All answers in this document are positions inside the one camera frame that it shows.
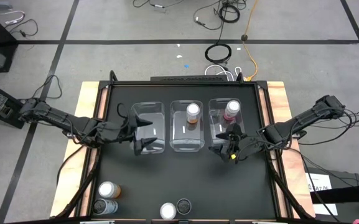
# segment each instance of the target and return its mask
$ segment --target white sticker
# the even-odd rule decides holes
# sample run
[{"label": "white sticker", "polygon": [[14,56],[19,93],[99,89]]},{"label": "white sticker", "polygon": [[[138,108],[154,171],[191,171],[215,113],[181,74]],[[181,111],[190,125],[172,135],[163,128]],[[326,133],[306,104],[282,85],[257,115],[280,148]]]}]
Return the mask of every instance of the white sticker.
[{"label": "white sticker", "polygon": [[[313,186],[310,182],[309,175],[306,175],[306,179],[308,181],[308,188],[310,192],[313,192]],[[322,175],[322,174],[310,174],[310,177],[312,178],[312,181],[314,182],[316,191],[320,190],[330,190],[331,189],[331,183],[330,183],[330,177],[328,175]],[[326,204],[327,208],[330,209],[330,211],[333,213],[333,215],[338,215],[337,213],[337,207],[335,204]],[[329,211],[324,207],[322,204],[314,205],[314,210],[316,214],[322,214],[322,215],[330,215]]]}]

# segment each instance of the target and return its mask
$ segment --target concrete floor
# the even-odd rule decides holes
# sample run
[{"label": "concrete floor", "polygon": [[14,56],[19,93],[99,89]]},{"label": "concrete floor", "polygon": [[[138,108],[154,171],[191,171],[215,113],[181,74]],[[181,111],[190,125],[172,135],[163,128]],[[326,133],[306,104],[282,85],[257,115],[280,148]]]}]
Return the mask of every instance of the concrete floor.
[{"label": "concrete floor", "polygon": [[[29,39],[61,39],[74,0],[10,0],[14,10],[35,19],[39,33]],[[169,4],[175,0],[166,0]],[[128,0],[79,0],[68,32],[68,40],[153,40],[216,39],[219,31],[196,25],[196,8],[214,1],[184,1],[167,8],[166,13],[151,6],[134,8]],[[239,39],[244,32],[254,0],[247,1],[235,24],[225,24],[222,39]],[[359,1],[347,0],[359,26]],[[198,13],[199,20],[216,26],[220,20],[211,9]],[[0,16],[0,21],[10,16]],[[22,28],[32,32],[34,26]],[[260,0],[249,28],[250,39],[263,40],[357,40],[340,0]],[[210,64],[204,58],[208,44],[64,45],[55,74],[60,78],[63,96],[48,100],[54,107],[75,111],[83,81],[107,80],[111,69],[119,80],[148,80],[158,75],[202,75]],[[0,88],[17,98],[27,98],[50,71],[57,44],[20,45],[9,73],[0,73]],[[253,64],[240,44],[231,45],[231,70],[241,66],[252,74]],[[335,95],[353,111],[359,111],[359,44],[340,45],[249,45],[258,62],[256,80],[283,81],[293,114],[310,108],[322,95]],[[222,52],[211,52],[217,58]],[[54,83],[50,96],[58,93]],[[340,126],[333,121],[328,125]],[[0,126],[0,208],[22,151],[29,126],[22,130]],[[336,136],[340,130],[309,128],[302,142],[316,142]],[[38,126],[20,179],[14,191],[5,222],[49,217],[55,194],[55,178],[63,161],[67,140],[60,131]],[[329,170],[359,173],[359,128],[351,129],[339,140],[301,151]]]}]

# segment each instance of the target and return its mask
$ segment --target white bottle cap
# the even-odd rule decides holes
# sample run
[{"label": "white bottle cap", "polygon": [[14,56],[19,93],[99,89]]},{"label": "white bottle cap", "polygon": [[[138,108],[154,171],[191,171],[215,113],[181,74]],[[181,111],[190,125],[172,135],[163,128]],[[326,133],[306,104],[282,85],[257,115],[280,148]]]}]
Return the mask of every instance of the white bottle cap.
[{"label": "white bottle cap", "polygon": [[200,108],[198,107],[197,104],[195,103],[191,103],[187,106],[187,109],[186,109],[187,113],[191,116],[196,116],[199,114],[200,112]]},{"label": "white bottle cap", "polygon": [[177,209],[175,208],[175,205],[173,203],[165,203],[160,208],[160,215],[161,218],[165,220],[171,220],[175,218],[177,214]]},{"label": "white bottle cap", "polygon": [[239,112],[240,110],[240,104],[239,102],[237,102],[236,100],[231,100],[229,103],[228,103],[228,106],[226,106],[227,110],[229,113],[231,114],[234,114],[234,113],[237,113]]},{"label": "white bottle cap", "polygon": [[103,182],[99,186],[99,194],[104,198],[113,196],[113,192],[114,192],[114,185],[110,181]]}]

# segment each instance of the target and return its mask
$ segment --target white cable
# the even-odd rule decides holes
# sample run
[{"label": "white cable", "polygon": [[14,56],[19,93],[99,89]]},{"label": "white cable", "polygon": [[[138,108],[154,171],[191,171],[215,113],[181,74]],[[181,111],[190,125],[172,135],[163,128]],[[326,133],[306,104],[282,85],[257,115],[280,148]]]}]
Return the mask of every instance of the white cable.
[{"label": "white cable", "polygon": [[[205,71],[204,71],[204,75],[207,75],[207,70],[209,69],[209,68],[212,68],[212,67],[218,67],[218,68],[220,68],[220,69],[222,69],[222,72],[218,72],[217,74],[215,74],[215,75],[220,75],[220,74],[222,74],[222,73],[224,73],[225,75],[226,75],[226,77],[228,76],[228,74],[231,76],[231,79],[233,80],[233,81],[235,81],[235,78],[234,78],[234,76],[233,76],[233,74],[231,73],[231,72],[229,72],[229,71],[226,71],[222,66],[220,66],[220,65],[210,65],[210,66],[208,66],[206,69],[205,69]],[[236,73],[236,76],[238,76],[238,73],[237,73],[237,69],[240,69],[240,72],[241,72],[241,68],[240,67],[236,67],[235,68],[235,73]]]},{"label": "white cable", "polygon": [[8,14],[12,14],[12,13],[17,13],[20,12],[22,14],[21,17],[17,18],[17,19],[13,19],[11,21],[5,21],[6,25],[11,25],[11,24],[17,24],[18,22],[20,22],[21,20],[23,20],[24,16],[25,16],[25,12],[23,11],[12,11],[12,12],[4,12],[4,13],[0,13],[0,15],[8,15]]}]

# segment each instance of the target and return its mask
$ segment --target transparent bin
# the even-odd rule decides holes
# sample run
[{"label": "transparent bin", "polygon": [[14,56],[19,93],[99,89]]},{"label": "transparent bin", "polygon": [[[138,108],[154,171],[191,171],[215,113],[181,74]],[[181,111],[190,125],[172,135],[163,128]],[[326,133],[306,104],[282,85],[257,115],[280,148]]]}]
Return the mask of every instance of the transparent bin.
[{"label": "transparent bin", "polygon": [[[228,121],[223,115],[225,114],[226,105],[231,101],[236,100],[240,104],[240,110],[237,113],[236,117]],[[237,123],[240,125],[241,132],[244,132],[244,124],[243,124],[243,116],[241,114],[241,102],[236,98],[218,98],[212,99],[208,103],[208,115],[210,117],[210,130],[212,137],[212,146],[220,146],[221,144],[224,146],[229,145],[229,141],[217,138],[216,135],[220,133],[224,133],[227,127],[230,124]]]},{"label": "transparent bin", "polygon": [[132,106],[132,111],[139,118],[153,122],[151,125],[136,129],[136,140],[142,138],[157,138],[153,143],[143,148],[141,154],[162,153],[166,144],[164,104],[161,102],[136,103]]},{"label": "transparent bin", "polygon": [[[200,108],[198,121],[187,122],[187,106],[195,103]],[[194,100],[173,101],[170,106],[170,145],[177,152],[197,152],[204,146],[203,103]]]}]

